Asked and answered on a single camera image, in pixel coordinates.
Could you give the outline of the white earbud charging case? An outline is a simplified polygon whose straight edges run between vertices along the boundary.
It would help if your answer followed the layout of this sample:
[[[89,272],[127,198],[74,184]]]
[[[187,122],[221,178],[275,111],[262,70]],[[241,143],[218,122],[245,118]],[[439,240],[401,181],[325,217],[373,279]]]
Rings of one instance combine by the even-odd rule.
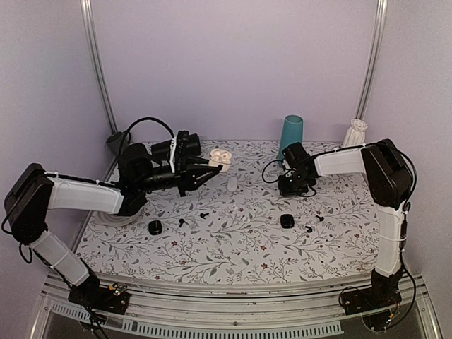
[[[222,166],[221,172],[227,172],[232,164],[232,154],[227,150],[214,148],[210,152],[208,165],[210,167]]]

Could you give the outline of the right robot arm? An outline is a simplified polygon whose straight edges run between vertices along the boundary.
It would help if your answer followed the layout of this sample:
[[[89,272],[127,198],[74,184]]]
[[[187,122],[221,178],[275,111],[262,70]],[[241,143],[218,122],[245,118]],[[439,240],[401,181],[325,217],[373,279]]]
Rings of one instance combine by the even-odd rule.
[[[415,185],[390,140],[310,155],[232,143],[237,161],[197,203],[203,222],[182,261],[196,283],[292,283],[371,273],[365,302],[379,308],[403,273],[405,215]]]

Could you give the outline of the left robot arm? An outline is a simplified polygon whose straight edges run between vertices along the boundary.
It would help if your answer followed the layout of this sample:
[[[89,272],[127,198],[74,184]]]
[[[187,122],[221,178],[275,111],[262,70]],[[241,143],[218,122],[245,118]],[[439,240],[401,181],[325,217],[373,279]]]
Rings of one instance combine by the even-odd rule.
[[[78,296],[89,306],[105,300],[96,275],[70,250],[46,223],[48,210],[90,210],[131,217],[146,204],[153,191],[177,188],[180,196],[194,191],[220,173],[200,158],[199,139],[181,131],[157,155],[142,143],[126,146],[117,160],[119,180],[113,184],[45,171],[30,164],[4,200],[5,223],[21,246],[27,246],[77,287]]]

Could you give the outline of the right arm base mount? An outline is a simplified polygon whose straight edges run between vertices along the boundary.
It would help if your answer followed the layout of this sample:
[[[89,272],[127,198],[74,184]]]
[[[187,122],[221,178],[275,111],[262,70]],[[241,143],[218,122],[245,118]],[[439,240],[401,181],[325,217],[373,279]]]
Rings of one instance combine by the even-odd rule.
[[[390,292],[386,296],[378,296],[372,292],[372,288],[359,289],[346,287],[338,296],[339,305],[346,315],[353,315],[376,309],[398,306],[402,297],[398,290]]]

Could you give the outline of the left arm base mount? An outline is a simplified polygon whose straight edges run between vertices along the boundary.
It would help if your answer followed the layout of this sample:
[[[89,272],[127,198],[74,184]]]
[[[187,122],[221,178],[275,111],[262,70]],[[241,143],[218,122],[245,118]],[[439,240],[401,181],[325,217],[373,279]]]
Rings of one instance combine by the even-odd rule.
[[[71,286],[68,301],[88,309],[124,315],[129,306],[130,297],[128,292],[117,294],[108,287],[85,282],[79,286]]]

